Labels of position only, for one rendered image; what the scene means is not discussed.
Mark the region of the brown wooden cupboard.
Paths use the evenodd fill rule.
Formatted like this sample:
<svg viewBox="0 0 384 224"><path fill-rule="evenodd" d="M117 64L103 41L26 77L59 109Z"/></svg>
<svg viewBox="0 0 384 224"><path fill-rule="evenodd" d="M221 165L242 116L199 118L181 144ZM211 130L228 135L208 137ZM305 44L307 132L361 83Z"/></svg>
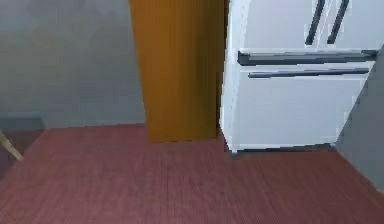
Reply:
<svg viewBox="0 0 384 224"><path fill-rule="evenodd" d="M217 136L228 0L128 0L148 138Z"/></svg>

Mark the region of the white fridge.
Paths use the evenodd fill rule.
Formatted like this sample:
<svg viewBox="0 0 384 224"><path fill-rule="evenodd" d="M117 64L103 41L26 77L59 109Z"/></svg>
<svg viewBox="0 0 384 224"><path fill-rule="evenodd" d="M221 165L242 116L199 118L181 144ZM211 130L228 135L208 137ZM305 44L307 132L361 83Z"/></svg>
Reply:
<svg viewBox="0 0 384 224"><path fill-rule="evenodd" d="M232 153L332 144L384 46L384 0L350 0L328 44L341 0L230 0L220 126ZM249 78L252 72L369 68L366 74Z"/></svg>

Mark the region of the pale wooden chair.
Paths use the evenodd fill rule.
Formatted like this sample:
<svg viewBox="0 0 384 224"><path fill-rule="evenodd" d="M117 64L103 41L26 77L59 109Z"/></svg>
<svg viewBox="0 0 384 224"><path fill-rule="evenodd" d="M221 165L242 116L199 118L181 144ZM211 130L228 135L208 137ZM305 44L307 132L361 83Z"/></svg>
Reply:
<svg viewBox="0 0 384 224"><path fill-rule="evenodd" d="M17 160L22 161L24 159L22 154L12 145L10 140L2 131L0 131L0 145L10 154L12 154Z"/></svg>

